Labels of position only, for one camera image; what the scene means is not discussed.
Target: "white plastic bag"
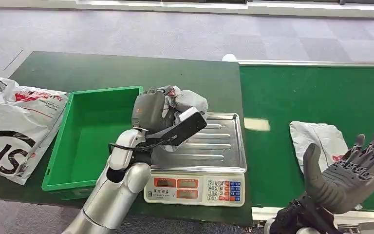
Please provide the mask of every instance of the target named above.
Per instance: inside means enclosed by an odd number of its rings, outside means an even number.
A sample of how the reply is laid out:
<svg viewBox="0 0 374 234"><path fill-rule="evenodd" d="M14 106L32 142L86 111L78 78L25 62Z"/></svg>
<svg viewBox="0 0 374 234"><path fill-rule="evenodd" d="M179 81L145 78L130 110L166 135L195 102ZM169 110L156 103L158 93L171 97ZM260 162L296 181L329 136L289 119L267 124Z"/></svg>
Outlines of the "white plastic bag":
<svg viewBox="0 0 374 234"><path fill-rule="evenodd" d="M203 116L204 120L207 119L208 103L207 99L205 99L204 97L191 90L181 90L177 86L165 86L161 87L160 89L167 91L162 113L163 118L167 115L169 106L171 106L172 108L177 110L174 113L174 125L181 122L179 117L180 114L188 110L190 107L195 107L197 111ZM184 144L185 142L181 143L178 146L161 145L161 147L168 152L174 152Z"/></svg>
<svg viewBox="0 0 374 234"><path fill-rule="evenodd" d="M54 139L68 93L0 77L0 176L24 185Z"/></svg>
<svg viewBox="0 0 374 234"><path fill-rule="evenodd" d="M339 161L348 151L342 132L334 125L292 121L289 127L296 157L302 172L303 155L310 143L315 143L321 148L319 166L322 172L333 163Z"/></svg>

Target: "black cable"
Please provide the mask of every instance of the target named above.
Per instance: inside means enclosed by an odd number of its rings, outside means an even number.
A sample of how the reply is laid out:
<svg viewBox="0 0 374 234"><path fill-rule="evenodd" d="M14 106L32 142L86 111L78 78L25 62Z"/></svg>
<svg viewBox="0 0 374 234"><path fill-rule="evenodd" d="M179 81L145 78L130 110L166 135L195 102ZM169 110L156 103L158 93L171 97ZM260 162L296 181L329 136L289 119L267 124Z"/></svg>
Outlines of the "black cable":
<svg viewBox="0 0 374 234"><path fill-rule="evenodd" d="M110 150L110 154L112 154L112 147L115 147L115 148L119 148L119 149L123 149L123 150L131 150L131 151L144 151L144 150L149 150L149 149L152 149L156 146L158 146L159 144L162 144L163 142L165 142L166 140L161 140L155 144L152 144L152 145L147 145L147 146L142 146L142 147L127 147L127 146L122 146L122 145L117 145L115 143L109 143L108 144L108 148Z"/></svg>

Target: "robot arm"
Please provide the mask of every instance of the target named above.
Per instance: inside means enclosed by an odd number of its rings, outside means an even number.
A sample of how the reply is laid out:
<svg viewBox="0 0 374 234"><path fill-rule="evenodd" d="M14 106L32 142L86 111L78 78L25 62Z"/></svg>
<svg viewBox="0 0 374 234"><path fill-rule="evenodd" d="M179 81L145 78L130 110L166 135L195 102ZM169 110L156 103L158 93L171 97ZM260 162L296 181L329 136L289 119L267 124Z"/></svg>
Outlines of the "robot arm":
<svg viewBox="0 0 374 234"><path fill-rule="evenodd" d="M164 91L149 90L135 101L133 128L110 144L111 155L90 197L63 234L115 233L151 171L151 149L159 144L179 145L206 127L206 121L192 107L173 126L174 112L163 118Z"/></svg>
<svg viewBox="0 0 374 234"><path fill-rule="evenodd" d="M310 144L303 155L306 191L278 211L265 232L340 234L333 224L334 214L352 210L374 192L374 137L362 149L364 141L365 136L358 135L352 149L323 173L318 165L320 147Z"/></svg>

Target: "digital scale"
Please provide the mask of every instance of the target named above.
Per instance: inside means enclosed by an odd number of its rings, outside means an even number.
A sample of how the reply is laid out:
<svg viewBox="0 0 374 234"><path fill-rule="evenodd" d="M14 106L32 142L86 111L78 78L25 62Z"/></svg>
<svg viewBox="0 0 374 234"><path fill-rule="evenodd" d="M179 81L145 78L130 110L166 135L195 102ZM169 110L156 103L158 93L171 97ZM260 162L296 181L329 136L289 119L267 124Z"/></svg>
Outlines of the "digital scale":
<svg viewBox="0 0 374 234"><path fill-rule="evenodd" d="M148 203L242 206L247 170L242 130L235 113L208 113L207 126L175 152L152 153Z"/></svg>

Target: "gray carpet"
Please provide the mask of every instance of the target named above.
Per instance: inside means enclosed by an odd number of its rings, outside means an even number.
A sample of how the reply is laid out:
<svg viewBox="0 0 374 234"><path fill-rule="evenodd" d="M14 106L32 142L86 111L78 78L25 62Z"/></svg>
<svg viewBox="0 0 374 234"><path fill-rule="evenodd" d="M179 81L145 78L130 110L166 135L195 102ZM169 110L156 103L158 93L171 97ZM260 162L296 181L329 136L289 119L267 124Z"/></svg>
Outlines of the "gray carpet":
<svg viewBox="0 0 374 234"><path fill-rule="evenodd" d="M234 53L239 59L374 61L374 20L0 9L0 73L11 75L34 50L201 60ZM76 213L0 201L0 234L58 234ZM121 231L243 232L144 216L129 216Z"/></svg>

